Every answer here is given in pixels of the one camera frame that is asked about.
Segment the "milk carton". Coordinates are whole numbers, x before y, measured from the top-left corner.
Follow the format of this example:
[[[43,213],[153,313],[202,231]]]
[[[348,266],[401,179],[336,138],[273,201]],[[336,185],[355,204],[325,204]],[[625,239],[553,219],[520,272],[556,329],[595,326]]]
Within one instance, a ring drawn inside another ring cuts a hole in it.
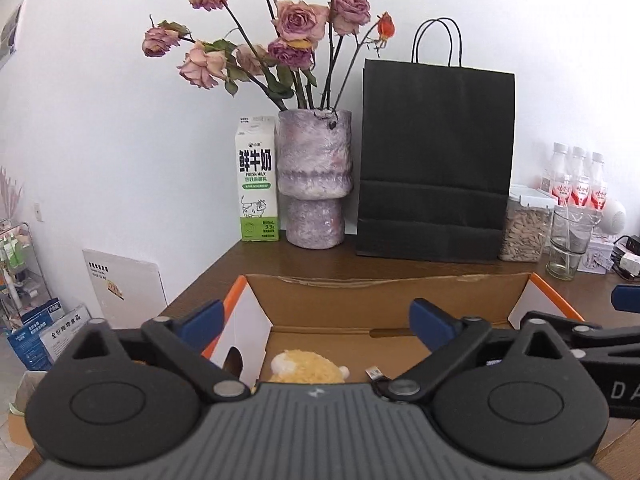
[[[276,118],[242,117],[234,140],[242,241],[276,242],[280,238]]]

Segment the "water bottle middle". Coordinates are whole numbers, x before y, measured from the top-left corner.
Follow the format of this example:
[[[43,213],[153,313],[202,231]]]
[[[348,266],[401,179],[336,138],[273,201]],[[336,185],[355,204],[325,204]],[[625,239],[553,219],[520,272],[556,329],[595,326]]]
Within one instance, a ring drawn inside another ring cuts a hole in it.
[[[586,152],[575,146],[570,159],[570,198],[568,202],[585,208],[590,194],[591,180],[586,167]]]

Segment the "red cardboard box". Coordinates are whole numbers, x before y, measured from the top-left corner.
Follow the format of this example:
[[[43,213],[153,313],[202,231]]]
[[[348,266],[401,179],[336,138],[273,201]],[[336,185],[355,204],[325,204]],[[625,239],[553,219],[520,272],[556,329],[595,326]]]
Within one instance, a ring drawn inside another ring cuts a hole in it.
[[[410,330],[412,300],[424,298],[453,316],[479,315],[499,328],[518,327],[541,311],[580,320],[580,314],[535,273],[432,276],[404,280],[322,281],[250,274],[233,283],[224,320],[202,355],[231,363],[242,382],[269,379],[284,350],[320,354],[365,382],[375,366],[396,377],[428,350]]]

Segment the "water bottle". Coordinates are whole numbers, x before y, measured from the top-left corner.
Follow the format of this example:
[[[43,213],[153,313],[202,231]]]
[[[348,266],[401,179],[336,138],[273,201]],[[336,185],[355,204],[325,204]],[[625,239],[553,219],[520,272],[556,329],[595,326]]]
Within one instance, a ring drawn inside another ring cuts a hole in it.
[[[548,161],[540,180],[540,189],[551,194],[556,202],[564,206],[570,198],[570,173],[567,171],[567,146],[561,143],[553,144],[551,158]]]
[[[585,208],[590,194],[591,180],[586,167],[586,152],[575,146],[570,159],[570,198],[568,202]]]
[[[608,188],[605,184],[605,171],[603,155],[598,152],[591,154],[590,166],[590,194],[588,205],[593,210],[602,210],[608,197]]]

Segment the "white power adapter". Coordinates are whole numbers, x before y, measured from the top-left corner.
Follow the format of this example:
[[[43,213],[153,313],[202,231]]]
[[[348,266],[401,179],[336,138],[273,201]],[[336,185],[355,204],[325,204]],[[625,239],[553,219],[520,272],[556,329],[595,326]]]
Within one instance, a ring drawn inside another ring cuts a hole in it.
[[[640,276],[640,257],[632,252],[625,252],[620,257],[618,267],[632,278],[638,278]]]

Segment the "blue white boxes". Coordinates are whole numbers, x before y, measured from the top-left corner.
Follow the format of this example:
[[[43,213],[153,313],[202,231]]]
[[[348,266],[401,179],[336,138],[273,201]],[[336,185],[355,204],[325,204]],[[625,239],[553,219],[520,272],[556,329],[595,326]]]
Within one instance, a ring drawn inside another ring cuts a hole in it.
[[[84,304],[66,311],[58,298],[52,298],[21,317],[23,325],[9,333],[9,345],[26,370],[50,370],[90,318]]]

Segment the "black paper bag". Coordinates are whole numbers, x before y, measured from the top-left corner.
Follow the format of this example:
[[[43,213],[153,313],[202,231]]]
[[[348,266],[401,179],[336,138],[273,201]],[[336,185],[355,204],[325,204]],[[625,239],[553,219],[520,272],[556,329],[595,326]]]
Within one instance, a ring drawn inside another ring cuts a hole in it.
[[[356,252],[442,262],[498,258],[508,206],[515,77],[462,63],[452,18],[446,65],[372,61],[363,69]]]

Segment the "white round speaker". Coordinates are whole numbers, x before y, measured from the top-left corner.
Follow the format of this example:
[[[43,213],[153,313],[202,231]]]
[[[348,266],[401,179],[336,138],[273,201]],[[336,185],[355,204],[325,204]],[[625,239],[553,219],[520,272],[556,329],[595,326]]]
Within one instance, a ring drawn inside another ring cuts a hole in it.
[[[609,204],[602,211],[599,223],[600,231],[607,236],[614,236],[624,232],[626,226],[626,211]]]

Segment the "water bottle right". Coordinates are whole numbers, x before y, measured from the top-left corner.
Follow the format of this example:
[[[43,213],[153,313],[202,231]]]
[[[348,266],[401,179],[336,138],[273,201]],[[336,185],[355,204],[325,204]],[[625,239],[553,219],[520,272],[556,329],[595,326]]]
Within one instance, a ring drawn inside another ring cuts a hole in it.
[[[590,166],[590,194],[588,205],[593,210],[602,210],[608,197],[608,188],[605,184],[605,171],[603,155],[598,152],[591,154]]]

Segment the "purple ceramic vase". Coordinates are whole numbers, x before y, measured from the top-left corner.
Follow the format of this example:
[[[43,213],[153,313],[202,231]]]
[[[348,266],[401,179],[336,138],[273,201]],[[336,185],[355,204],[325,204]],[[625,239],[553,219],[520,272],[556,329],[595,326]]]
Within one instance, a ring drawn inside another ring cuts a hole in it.
[[[278,190],[288,200],[286,239],[313,250],[342,244],[342,199],[352,192],[352,114],[285,110],[276,142]]]

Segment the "seed storage container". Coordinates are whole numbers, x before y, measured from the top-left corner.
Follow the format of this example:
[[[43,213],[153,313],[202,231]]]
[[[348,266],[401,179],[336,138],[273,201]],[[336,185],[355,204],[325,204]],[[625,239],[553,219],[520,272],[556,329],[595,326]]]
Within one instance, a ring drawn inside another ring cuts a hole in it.
[[[556,198],[551,194],[512,184],[499,258],[511,262],[538,262],[547,243],[555,206]]]

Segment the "yellow white plush sheep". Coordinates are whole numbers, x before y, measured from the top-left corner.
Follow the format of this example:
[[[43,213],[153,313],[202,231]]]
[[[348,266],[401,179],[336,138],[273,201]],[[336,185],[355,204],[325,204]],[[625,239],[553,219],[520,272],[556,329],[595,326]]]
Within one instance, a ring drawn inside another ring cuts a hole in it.
[[[270,363],[269,382],[281,384],[344,384],[350,371],[337,366],[318,353],[304,350],[285,350]]]

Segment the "water bottle left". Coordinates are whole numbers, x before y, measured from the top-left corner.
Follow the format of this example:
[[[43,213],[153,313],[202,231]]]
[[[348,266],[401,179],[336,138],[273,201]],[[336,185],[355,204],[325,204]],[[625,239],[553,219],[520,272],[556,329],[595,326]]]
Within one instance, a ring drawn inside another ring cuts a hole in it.
[[[556,202],[564,206],[570,198],[570,173],[567,171],[567,146],[561,143],[553,144],[551,158],[548,161],[540,180],[540,189],[551,194]]]

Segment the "white leaning board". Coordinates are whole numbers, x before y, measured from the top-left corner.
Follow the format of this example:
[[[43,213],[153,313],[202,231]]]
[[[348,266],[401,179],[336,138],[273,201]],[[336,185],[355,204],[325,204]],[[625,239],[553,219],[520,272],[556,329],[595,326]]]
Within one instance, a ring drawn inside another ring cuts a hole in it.
[[[156,263],[82,251],[103,317],[113,328],[139,328],[167,307]]]

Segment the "glass cup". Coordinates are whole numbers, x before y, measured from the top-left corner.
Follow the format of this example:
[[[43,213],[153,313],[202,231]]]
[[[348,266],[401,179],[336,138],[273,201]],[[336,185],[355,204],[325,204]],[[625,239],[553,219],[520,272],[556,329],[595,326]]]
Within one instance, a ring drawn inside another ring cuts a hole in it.
[[[589,247],[602,214],[588,208],[564,205],[553,211],[546,270],[554,278],[571,281]]]

